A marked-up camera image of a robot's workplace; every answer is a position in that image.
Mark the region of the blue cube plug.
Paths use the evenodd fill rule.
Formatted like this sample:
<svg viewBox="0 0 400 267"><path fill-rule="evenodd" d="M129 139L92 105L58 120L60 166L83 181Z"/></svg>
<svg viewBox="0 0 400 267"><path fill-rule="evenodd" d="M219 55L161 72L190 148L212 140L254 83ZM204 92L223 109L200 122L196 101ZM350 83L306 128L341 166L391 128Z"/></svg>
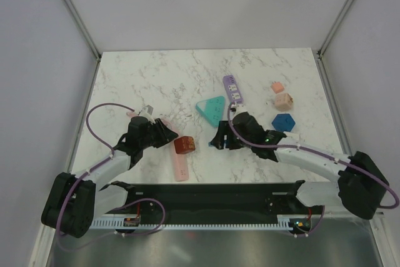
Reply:
<svg viewBox="0 0 400 267"><path fill-rule="evenodd" d="M271 124L276 131L291 132L295 127L296 122L289 113L282 113L277 114Z"/></svg>

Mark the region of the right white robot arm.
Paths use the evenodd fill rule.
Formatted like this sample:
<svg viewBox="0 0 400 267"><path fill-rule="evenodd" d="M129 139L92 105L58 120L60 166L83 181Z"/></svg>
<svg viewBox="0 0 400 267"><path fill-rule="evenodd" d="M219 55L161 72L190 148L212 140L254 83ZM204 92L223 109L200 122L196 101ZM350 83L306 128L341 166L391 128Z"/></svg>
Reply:
<svg viewBox="0 0 400 267"><path fill-rule="evenodd" d="M323 182L297 180L291 186L286 205L293 213L313 206L337 206L370 220L389 187L366 153L334 154L302 144L284 132L263 129L248 112L220 121L209 145L229 150L249 148L261 159L297 166L323 177Z"/></svg>

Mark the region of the teal power strip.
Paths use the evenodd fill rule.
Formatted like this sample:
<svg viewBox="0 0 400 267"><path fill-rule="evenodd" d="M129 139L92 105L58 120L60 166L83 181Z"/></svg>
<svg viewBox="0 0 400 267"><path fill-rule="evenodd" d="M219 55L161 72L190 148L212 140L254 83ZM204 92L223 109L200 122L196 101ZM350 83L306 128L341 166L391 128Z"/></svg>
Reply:
<svg viewBox="0 0 400 267"><path fill-rule="evenodd" d="M223 118L226 99L224 96L209 98L196 103L196 111L214 128Z"/></svg>

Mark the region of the peach cube plug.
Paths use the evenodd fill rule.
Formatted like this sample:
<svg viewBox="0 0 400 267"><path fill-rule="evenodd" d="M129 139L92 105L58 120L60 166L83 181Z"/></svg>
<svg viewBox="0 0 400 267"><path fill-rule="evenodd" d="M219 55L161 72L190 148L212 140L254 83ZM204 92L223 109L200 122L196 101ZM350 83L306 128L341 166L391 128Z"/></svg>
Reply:
<svg viewBox="0 0 400 267"><path fill-rule="evenodd" d="M289 93L277 94L274 106L278 111L289 111L293 108L294 101Z"/></svg>

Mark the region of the brown cube plug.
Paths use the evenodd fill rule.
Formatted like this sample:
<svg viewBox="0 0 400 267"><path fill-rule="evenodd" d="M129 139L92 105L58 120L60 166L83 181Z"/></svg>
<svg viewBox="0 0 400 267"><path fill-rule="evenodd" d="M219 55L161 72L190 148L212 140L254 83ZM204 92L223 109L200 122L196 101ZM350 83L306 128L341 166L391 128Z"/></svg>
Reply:
<svg viewBox="0 0 400 267"><path fill-rule="evenodd" d="M196 146L192 136L181 136L174 140L176 154L188 154L195 151Z"/></svg>

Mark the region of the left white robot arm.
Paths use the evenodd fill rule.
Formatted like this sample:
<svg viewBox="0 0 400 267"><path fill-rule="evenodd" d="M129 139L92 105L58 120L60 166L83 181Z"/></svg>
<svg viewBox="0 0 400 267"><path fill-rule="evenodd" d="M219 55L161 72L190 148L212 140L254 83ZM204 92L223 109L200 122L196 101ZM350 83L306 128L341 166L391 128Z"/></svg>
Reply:
<svg viewBox="0 0 400 267"><path fill-rule="evenodd" d="M78 174L56 176L41 223L74 238L86 234L94 219L119 208L130 213L137 206L137 197L111 180L129 171L143 157L144 150L160 148L178 138L159 118L131 118L127 132L109 155Z"/></svg>

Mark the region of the purple power strip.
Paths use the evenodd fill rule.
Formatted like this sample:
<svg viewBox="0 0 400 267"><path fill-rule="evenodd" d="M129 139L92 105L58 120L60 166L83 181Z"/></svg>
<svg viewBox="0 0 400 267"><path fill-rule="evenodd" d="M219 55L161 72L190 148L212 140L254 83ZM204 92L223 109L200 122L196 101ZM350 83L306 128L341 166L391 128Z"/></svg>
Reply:
<svg viewBox="0 0 400 267"><path fill-rule="evenodd" d="M233 75L226 75L222 79L230 103L243 103L242 93Z"/></svg>

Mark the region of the pink plug adapter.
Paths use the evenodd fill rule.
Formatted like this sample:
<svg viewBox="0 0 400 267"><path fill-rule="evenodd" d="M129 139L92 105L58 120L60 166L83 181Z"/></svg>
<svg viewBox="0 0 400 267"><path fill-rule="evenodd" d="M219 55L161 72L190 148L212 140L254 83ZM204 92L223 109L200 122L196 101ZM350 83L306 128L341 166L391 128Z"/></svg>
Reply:
<svg viewBox="0 0 400 267"><path fill-rule="evenodd" d="M273 90L273 92L274 92L275 94L281 93L281 92L283 92L283 91L285 90L283 84L280 83L280 82L274 82L274 83L272 83L271 89Z"/></svg>

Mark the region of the pink power strip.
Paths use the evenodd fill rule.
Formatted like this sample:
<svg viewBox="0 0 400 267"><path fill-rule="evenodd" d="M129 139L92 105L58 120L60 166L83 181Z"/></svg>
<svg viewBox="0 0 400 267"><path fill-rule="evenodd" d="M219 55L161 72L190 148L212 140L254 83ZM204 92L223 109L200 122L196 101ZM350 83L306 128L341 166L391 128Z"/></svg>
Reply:
<svg viewBox="0 0 400 267"><path fill-rule="evenodd" d="M188 164L183 154L177 154L173 142L169 143L174 179L177 182L187 181L189 179Z"/></svg>

